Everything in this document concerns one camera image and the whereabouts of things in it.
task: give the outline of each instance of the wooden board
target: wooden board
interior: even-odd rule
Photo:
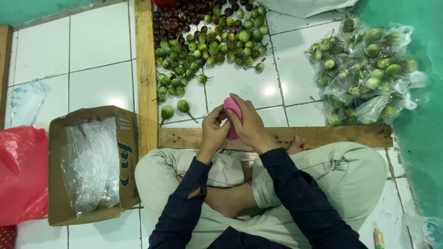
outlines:
[[[372,148],[392,147],[391,127],[384,124],[321,127],[266,128],[275,142],[287,148],[294,135],[306,139],[306,149],[314,149],[335,142],[350,141]],[[199,149],[202,142],[200,128],[160,128],[159,148]],[[250,149],[240,140],[227,141],[222,149]]]
[[[157,148],[159,108],[154,56],[152,3],[135,0],[137,88],[139,114],[139,157]]]
[[[6,111],[6,92],[8,91],[11,45],[12,27],[0,26],[0,131],[4,129],[4,115]]]

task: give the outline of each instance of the green wall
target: green wall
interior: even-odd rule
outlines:
[[[21,25],[94,0],[0,0],[0,25]]]
[[[413,95],[430,100],[414,111],[404,110],[394,132],[419,209],[425,216],[443,218],[443,1],[360,0],[357,6],[360,18],[370,25],[414,27],[409,50],[432,85]]]

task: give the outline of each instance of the sleeve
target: sleeve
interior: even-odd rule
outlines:
[[[202,204],[207,195],[206,182],[211,167],[212,162],[206,165],[194,157],[183,180],[169,196],[159,221],[149,237],[149,248],[185,248],[200,218]],[[188,199],[188,195],[199,187],[201,187],[200,193]]]
[[[367,248],[357,232],[331,206],[317,182],[295,166],[285,149],[260,155],[274,191],[292,219],[316,248]]]

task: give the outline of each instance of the tile floor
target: tile floor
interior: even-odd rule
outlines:
[[[205,86],[191,81],[182,98],[192,99],[190,112],[200,121],[234,92],[254,103],[267,127],[324,126],[322,103],[315,102],[320,100],[319,91],[311,82],[314,70],[303,52],[327,31],[337,29],[342,18],[343,14],[334,11],[308,19],[269,11],[271,35],[264,39],[269,43],[265,71],[257,74],[225,63],[205,71],[208,77],[214,76]],[[8,99],[20,84],[43,79],[52,91],[35,125],[45,129],[52,119],[84,107],[117,105],[137,112],[134,23],[131,0],[14,32]],[[175,105],[179,99],[168,97],[164,104]],[[6,126],[10,124],[7,113]],[[192,128],[200,123],[176,113],[164,127]],[[415,204],[397,147],[376,149],[390,172],[376,209],[359,231],[369,248],[374,248],[375,226],[384,233],[386,248],[424,246],[414,236],[410,239],[401,225],[403,211],[415,212]],[[77,226],[50,227],[43,218],[19,224],[17,249],[142,249],[148,247],[153,228],[142,207],[117,219]]]

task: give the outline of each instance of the hand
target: hand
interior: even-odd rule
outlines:
[[[203,119],[203,143],[196,156],[200,162],[209,164],[214,154],[225,142],[231,122],[227,120],[222,127],[220,127],[220,123],[227,118],[223,105],[221,105]]]
[[[251,147],[259,155],[270,151],[279,146],[269,137],[264,128],[263,121],[255,111],[251,101],[244,101],[236,94],[231,93],[231,98],[235,100],[238,107],[240,107],[243,115],[243,122],[240,121],[234,111],[228,109],[228,116],[235,127],[240,139],[249,147]]]

